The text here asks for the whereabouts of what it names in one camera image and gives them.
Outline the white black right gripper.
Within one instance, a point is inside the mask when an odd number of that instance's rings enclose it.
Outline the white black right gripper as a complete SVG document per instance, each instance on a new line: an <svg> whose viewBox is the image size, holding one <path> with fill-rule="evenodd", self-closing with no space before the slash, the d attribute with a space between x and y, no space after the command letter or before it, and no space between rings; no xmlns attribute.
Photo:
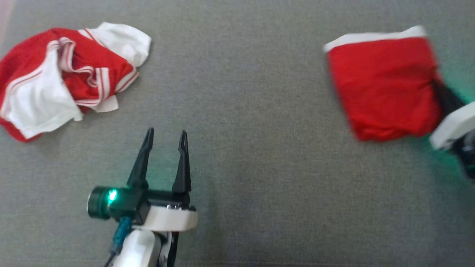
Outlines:
<svg viewBox="0 0 475 267"><path fill-rule="evenodd" d="M446 116L430 136L435 150L447 150L459 138L475 128L475 102L465 102L445 83L433 80L433 90L443 116Z"/></svg>

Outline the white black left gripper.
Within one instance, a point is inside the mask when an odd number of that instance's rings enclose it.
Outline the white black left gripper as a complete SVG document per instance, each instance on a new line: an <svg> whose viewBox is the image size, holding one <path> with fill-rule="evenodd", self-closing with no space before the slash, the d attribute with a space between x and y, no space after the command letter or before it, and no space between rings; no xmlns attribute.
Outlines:
<svg viewBox="0 0 475 267"><path fill-rule="evenodd" d="M146 179L149 155L153 148L154 129L149 128L141 144L127 181L128 188L149 188ZM188 134L182 131L178 145L180 159L172 192L148 192L151 204L143 229L153 232L184 232L197 228L198 213L190 205L191 173Z"/></svg>

